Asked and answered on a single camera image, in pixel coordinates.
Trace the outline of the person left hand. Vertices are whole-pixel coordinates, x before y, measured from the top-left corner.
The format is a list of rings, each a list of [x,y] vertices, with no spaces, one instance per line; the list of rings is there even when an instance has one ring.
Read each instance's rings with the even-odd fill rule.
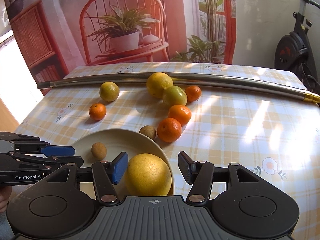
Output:
[[[0,188],[0,213],[4,213],[6,211],[11,193],[12,193],[11,186],[1,186],[1,188]]]

